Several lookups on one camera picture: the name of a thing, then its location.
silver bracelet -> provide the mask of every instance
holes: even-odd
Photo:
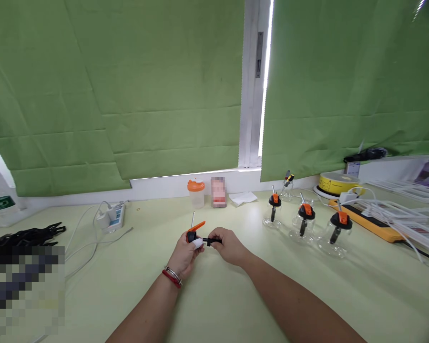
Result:
[[[168,271],[173,276],[173,278],[178,281],[178,284],[180,286],[183,285],[183,281],[181,281],[181,279],[178,277],[178,275],[176,275],[173,270],[171,270],[168,266],[165,267],[165,270]]]

green curtain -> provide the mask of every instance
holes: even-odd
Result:
[[[0,153],[20,196],[236,167],[244,2],[1,0]]]
[[[275,0],[261,181],[429,154],[429,0]]]
[[[130,187],[63,1],[0,0],[0,154],[20,196]]]
[[[125,180],[236,168],[243,0],[66,0]]]

red bracelet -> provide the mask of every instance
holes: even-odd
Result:
[[[179,284],[179,282],[173,277],[171,276],[168,271],[166,271],[165,269],[162,271],[162,274],[164,274],[166,277],[168,277],[177,288],[181,288],[181,285]]]

bottle label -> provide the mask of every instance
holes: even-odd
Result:
[[[0,197],[0,210],[6,209],[8,207],[11,207],[13,205],[16,205],[16,203],[13,201],[13,199],[7,195],[4,197]]]

hand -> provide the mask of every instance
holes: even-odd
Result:
[[[232,230],[217,227],[211,231],[208,238],[223,241],[222,244],[218,242],[211,243],[211,246],[218,250],[224,261],[230,264],[240,266],[251,255],[251,252],[245,248]]]
[[[194,267],[195,258],[205,251],[202,239],[197,236],[193,242],[186,241],[186,232],[184,232],[178,242],[176,242],[175,250],[168,260],[167,267],[173,270],[181,280],[184,280],[191,274]]]

